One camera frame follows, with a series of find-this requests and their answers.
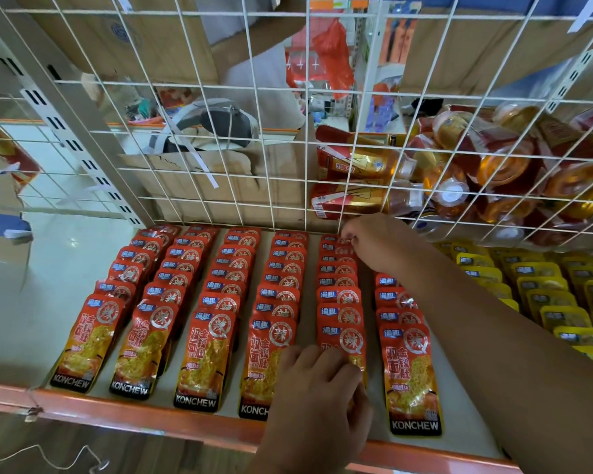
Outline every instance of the shelf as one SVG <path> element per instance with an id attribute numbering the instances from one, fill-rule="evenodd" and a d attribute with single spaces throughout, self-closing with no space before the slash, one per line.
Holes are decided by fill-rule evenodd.
<path id="1" fill-rule="evenodd" d="M 147 401 L 130 401 L 108 391 L 120 342 L 88 395 L 48 389 L 46 382 L 50 370 L 63 349 L 83 300 L 92 292 L 96 279 L 106 274 L 118 249 L 127 244 L 133 230 L 126 221 L 113 219 L 43 214 L 29 214 L 26 218 L 32 224 L 35 241 L 24 282 L 22 268 L 8 274 L 0 273 L 0 403 L 20 406 L 35 403 L 42 407 L 41 415 L 49 418 L 192 438 L 217 446 L 254 451 L 264 424 L 237 417 L 246 320 L 252 311 L 253 297 L 243 309 L 240 348 L 233 356 L 226 395 L 218 414 L 174 409 L 174 389 L 183 356 L 180 345 Z M 261 278 L 271 238 L 271 232 L 264 232 L 257 251 L 251 293 L 255 292 Z M 214 250 L 220 240 L 216 241 Z M 312 289 L 302 291 L 301 320 L 297 330 L 299 344 L 309 344 L 315 338 L 313 288 L 318 244 L 319 237 L 310 235 L 304 286 Z M 503 459 L 496 441 L 435 340 L 433 362 L 443 410 L 443 436 L 398 438 L 391 435 L 386 421 L 382 362 L 370 302 L 372 284 L 371 273 L 363 268 L 360 286 L 367 320 L 369 397 L 375 416 L 369 442 L 351 468 L 368 472 L 395 469 L 438 474 L 465 470 L 474 464 L 478 473 L 519 472 L 515 465 Z M 14 286 L 22 286 L 22 289 L 17 292 Z M 199 293 L 194 294 L 193 306 Z"/>

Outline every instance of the hand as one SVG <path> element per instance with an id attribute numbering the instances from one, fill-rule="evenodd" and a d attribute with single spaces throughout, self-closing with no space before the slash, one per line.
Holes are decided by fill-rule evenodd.
<path id="1" fill-rule="evenodd" d="M 345 353 L 291 346 L 281 353 L 266 432 L 248 471 L 337 472 L 362 450 L 372 417 L 362 373 Z"/>
<path id="2" fill-rule="evenodd" d="M 388 274 L 393 274 L 392 267 L 400 264 L 402 248 L 413 249 L 410 245 L 421 240 L 401 219 L 382 213 L 348 221 L 341 235 L 352 240 L 358 257 L 373 271 Z"/>

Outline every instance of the cable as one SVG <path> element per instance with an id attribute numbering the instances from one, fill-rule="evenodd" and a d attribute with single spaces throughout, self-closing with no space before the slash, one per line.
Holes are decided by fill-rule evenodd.
<path id="1" fill-rule="evenodd" d="M 88 471 L 90 474 L 95 474 L 96 472 L 102 471 L 103 469 L 107 468 L 109 466 L 109 464 L 110 464 L 110 461 L 109 460 L 101 461 L 101 459 L 99 459 L 99 457 L 94 452 L 92 452 L 92 449 L 90 449 L 90 446 L 86 445 L 86 446 L 83 446 L 81 448 L 81 450 L 79 451 L 79 454 L 77 454 L 77 457 L 75 457 L 75 459 L 72 462 L 72 464 L 70 464 L 68 467 L 55 466 L 55 464 L 53 464 L 52 462 L 50 462 L 48 460 L 48 458 L 46 457 L 46 454 L 44 454 L 44 450 L 42 449 L 42 447 L 39 444 L 36 444 L 34 446 L 28 446 L 28 447 L 25 447 L 23 449 L 20 449 L 19 451 L 11 454 L 10 456 L 7 456 L 5 458 L 1 458 L 0 459 L 0 462 L 9 460 L 9 459 L 15 457 L 16 455 L 18 455 L 20 453 L 23 453 L 25 451 L 28 451 L 29 449 L 35 449 L 35 448 L 37 448 L 39 450 L 40 454 L 42 455 L 42 459 L 44 459 L 44 461 L 46 461 L 46 463 L 49 466 L 51 466 L 51 467 L 53 467 L 53 469 L 57 469 L 59 471 L 67 471 L 67 470 L 71 469 L 77 463 L 77 461 L 79 460 L 79 457 L 80 457 L 81 453 L 84 452 L 84 451 L 89 452 L 92 455 L 92 457 L 94 457 L 97 460 L 97 465 L 91 467 L 90 470 Z"/>

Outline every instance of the white shelf surface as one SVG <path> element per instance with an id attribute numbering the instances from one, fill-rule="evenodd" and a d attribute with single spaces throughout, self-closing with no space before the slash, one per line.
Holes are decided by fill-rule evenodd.
<path id="1" fill-rule="evenodd" d="M 131 239 L 133 230 L 126 221 L 115 219 L 37 213 L 28 214 L 26 218 L 32 224 L 35 237 L 26 275 L 23 276 L 22 267 L 0 263 L 0 383 L 38 387 L 47 382 L 50 370 L 64 347 L 84 299 L 94 289 L 95 281 L 106 276 L 108 266 L 118 250 Z M 224 231 L 218 236 L 213 251 L 221 243 Z M 238 385 L 244 364 L 248 318 L 254 301 L 252 294 L 261 278 L 271 238 L 271 232 L 264 232 L 257 250 L 256 266 L 249 290 L 251 296 L 243 308 L 240 347 L 233 355 L 226 395 L 222 408 L 216 415 L 237 417 Z M 319 236 L 310 235 L 307 273 L 303 282 L 305 289 L 301 291 L 301 319 L 297 330 L 297 342 L 301 345 L 310 344 L 315 340 L 314 271 L 319 240 Z M 443 435 L 440 438 L 399 438 L 391 435 L 384 406 L 380 348 L 376 340 L 375 318 L 371 308 L 372 275 L 365 267 L 361 267 L 361 270 L 360 287 L 364 296 L 363 307 L 367 321 L 368 391 L 375 409 L 369 437 L 454 453 L 502 458 L 490 430 L 453 373 L 435 338 L 433 363 L 443 412 Z M 194 293 L 195 300 L 191 304 L 194 308 L 198 294 Z M 121 399 L 108 391 L 120 344 L 117 342 L 114 346 L 89 396 Z M 143 401 L 143 404 L 174 409 L 173 396 L 182 362 L 183 346 L 184 341 L 175 346 L 167 370 L 158 380 L 152 397 Z"/>

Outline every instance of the orange bottle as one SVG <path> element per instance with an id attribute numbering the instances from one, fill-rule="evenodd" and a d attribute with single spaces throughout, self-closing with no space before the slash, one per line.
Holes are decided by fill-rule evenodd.
<path id="1" fill-rule="evenodd" d="M 472 124 L 459 149 L 486 153 L 469 155 L 458 153 L 453 160 L 476 183 L 488 186 L 500 186 L 514 181 L 529 164 L 529 158 L 509 157 L 503 163 L 504 154 L 512 149 L 518 139 L 518 133 L 492 124 L 482 118 L 472 119 L 472 114 L 464 111 L 445 111 L 435 117 L 433 133 L 435 141 L 446 150 L 454 150 L 467 126 Z M 529 140 L 522 140 L 514 150 L 515 154 L 531 155 L 534 145 Z"/>
<path id="2" fill-rule="evenodd" d="M 454 163 L 446 168 L 449 154 L 434 151 L 437 145 L 427 135 L 417 135 L 411 140 L 409 147 L 421 149 L 406 151 L 405 154 L 416 162 L 413 180 L 423 183 L 424 189 L 428 192 L 439 190 L 432 196 L 433 201 L 442 206 L 457 206 L 466 200 L 470 192 L 466 174 Z M 446 173 L 437 185 L 444 169 Z"/>

